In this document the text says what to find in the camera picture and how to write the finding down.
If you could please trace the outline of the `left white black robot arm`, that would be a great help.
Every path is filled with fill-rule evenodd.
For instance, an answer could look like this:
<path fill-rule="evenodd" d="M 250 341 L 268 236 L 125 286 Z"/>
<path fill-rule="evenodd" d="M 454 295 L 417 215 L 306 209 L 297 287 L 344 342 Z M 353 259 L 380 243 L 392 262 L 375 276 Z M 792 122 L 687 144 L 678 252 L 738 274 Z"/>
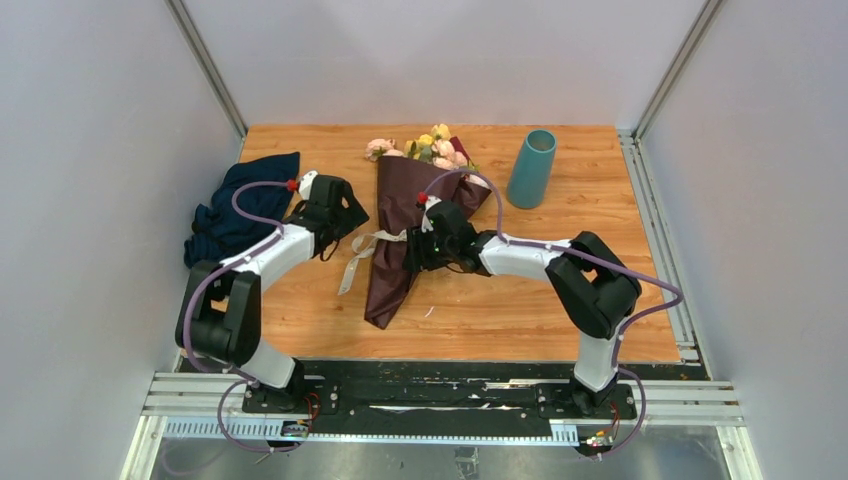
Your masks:
<path fill-rule="evenodd" d="M 288 217 L 277 220 L 243 210 L 239 197 L 262 185 L 238 188 L 231 205 L 240 216 L 271 226 L 270 234 L 232 257 L 202 261 L 191 269 L 175 340 L 196 368 L 201 358 L 209 358 L 250 387 L 266 391 L 279 411 L 293 413 L 306 400 L 304 366 L 263 338 L 263 293 L 294 267 L 331 257 L 369 216 L 349 181 L 315 170 L 283 183 L 300 197 Z"/>

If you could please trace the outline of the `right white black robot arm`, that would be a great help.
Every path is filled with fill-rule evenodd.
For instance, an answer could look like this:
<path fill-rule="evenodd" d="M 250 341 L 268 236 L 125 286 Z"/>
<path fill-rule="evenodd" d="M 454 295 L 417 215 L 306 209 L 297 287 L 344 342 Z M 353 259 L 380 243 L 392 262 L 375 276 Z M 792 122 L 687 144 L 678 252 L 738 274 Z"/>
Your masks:
<path fill-rule="evenodd" d="M 642 293 L 607 245 L 583 231 L 573 240 L 535 246 L 494 230 L 476 231 L 451 201 L 421 194 L 416 205 L 423 217 L 407 231 L 404 268 L 419 273 L 455 266 L 466 274 L 548 282 L 580 332 L 572 406 L 589 418 L 607 409 L 618 380 L 616 340 Z"/>

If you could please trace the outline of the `pink yellow flower bunch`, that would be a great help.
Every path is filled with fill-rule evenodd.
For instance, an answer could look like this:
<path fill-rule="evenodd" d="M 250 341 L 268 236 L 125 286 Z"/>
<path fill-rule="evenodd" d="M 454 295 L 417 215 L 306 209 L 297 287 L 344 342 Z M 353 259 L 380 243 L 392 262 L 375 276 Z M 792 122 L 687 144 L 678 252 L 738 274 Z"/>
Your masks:
<path fill-rule="evenodd" d="M 376 189 L 381 195 L 425 191 L 445 198 L 462 188 L 491 191 L 477 174 L 479 167 L 446 124 L 437 124 L 428 133 L 405 142 L 372 139 L 365 147 L 365 158 L 376 165 Z"/>

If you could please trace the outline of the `teal conical vase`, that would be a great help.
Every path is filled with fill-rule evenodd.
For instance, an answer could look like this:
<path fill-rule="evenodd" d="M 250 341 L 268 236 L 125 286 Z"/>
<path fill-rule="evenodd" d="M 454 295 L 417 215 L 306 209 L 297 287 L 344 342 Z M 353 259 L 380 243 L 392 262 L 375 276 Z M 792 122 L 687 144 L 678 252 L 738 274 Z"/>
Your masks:
<path fill-rule="evenodd" d="M 557 150 L 557 139 L 545 129 L 529 132 L 519 149 L 507 186 L 507 199 L 520 209 L 544 200 Z"/>

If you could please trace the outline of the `cream ribbon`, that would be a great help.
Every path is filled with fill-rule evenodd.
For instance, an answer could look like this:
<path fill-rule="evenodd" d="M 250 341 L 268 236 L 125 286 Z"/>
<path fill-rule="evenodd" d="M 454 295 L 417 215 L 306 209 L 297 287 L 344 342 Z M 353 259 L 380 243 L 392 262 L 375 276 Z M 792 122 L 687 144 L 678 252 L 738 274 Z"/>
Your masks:
<path fill-rule="evenodd" d="M 361 234 L 352 242 L 354 256 L 346 264 L 344 274 L 339 285 L 337 294 L 339 296 L 348 293 L 353 285 L 359 263 L 374 255 L 377 244 L 380 242 L 400 243 L 407 241 L 407 232 L 392 234 L 386 230 Z"/>

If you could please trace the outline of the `maroon wrapping paper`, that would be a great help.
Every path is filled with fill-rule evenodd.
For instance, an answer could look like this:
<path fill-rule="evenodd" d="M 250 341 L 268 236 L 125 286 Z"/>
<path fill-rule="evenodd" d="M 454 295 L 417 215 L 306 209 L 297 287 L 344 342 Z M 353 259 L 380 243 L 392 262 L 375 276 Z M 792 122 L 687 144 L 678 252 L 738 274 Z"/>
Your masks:
<path fill-rule="evenodd" d="M 388 327 L 417 277 L 403 262 L 408 246 L 405 235 L 422 221 L 423 212 L 416 206 L 418 194 L 442 173 L 474 166 L 456 136 L 438 140 L 434 147 L 430 163 L 411 158 L 389 139 L 375 139 L 366 147 L 366 158 L 377 164 L 377 224 L 383 236 L 367 246 L 373 254 L 364 319 L 380 329 Z"/>

